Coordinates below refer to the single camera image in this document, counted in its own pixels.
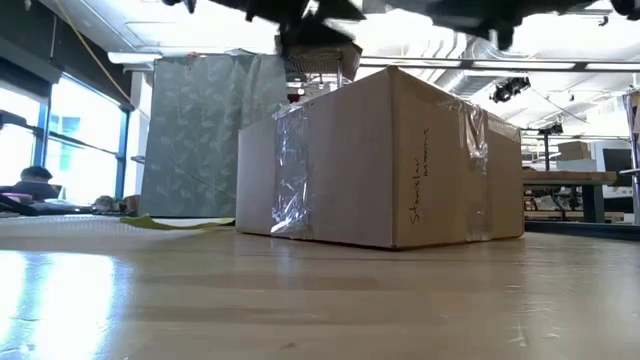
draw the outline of fluorescent light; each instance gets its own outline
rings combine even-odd
[[[529,74],[525,71],[505,71],[505,70],[465,70],[466,76],[485,76],[485,77],[527,77]]]
[[[627,71],[637,70],[638,72],[640,72],[640,63],[625,64],[625,63],[601,62],[601,63],[588,64],[585,69],[587,70],[627,70]]]
[[[109,61],[114,64],[145,64],[153,63],[155,60],[162,59],[160,54],[152,53],[107,53]]]
[[[575,66],[573,62],[559,61],[474,61],[474,68],[490,68],[490,69],[545,69],[545,70],[564,70],[571,69]]]
[[[385,67],[388,65],[395,65],[399,67],[424,67],[424,68],[457,68],[461,64],[460,60],[431,60],[431,59],[407,59],[403,60],[401,58],[392,57],[385,58],[381,56],[367,56],[360,59],[360,66],[380,66]]]

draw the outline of wooden surface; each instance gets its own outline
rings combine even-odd
[[[11,220],[0,220],[2,360],[640,354],[632,242],[526,234],[391,253]]]
[[[615,172],[523,171],[525,185],[611,185]]]

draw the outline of clear tape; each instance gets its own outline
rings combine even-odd
[[[489,129],[512,141],[522,142],[520,128],[489,114]]]
[[[467,210],[466,241],[487,241],[491,240],[491,212],[489,211],[489,185],[488,185],[488,162],[489,144],[487,142],[487,131],[490,123],[495,123],[497,128],[502,121],[493,119],[489,114],[477,105],[465,102],[461,99],[454,99],[440,104],[449,111],[458,113],[458,126],[460,128],[460,147],[466,148],[469,152],[469,169],[477,174],[479,183],[477,190],[481,195],[479,198],[473,197]]]
[[[272,234],[308,237],[309,121],[299,104],[273,115],[276,121],[276,170]]]

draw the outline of table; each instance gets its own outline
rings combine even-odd
[[[10,220],[0,220],[2,359],[640,353],[634,242],[526,234],[384,252],[114,219],[19,231]]]
[[[580,186],[585,222],[604,223],[602,185],[611,185],[615,172],[523,171],[522,182],[527,186]]]

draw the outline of cardboard box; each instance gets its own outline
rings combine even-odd
[[[557,160],[560,161],[591,159],[589,144],[581,141],[558,144],[558,151],[560,151],[560,156],[558,156]]]
[[[396,67],[240,131],[239,231],[380,248],[519,237],[519,129]]]

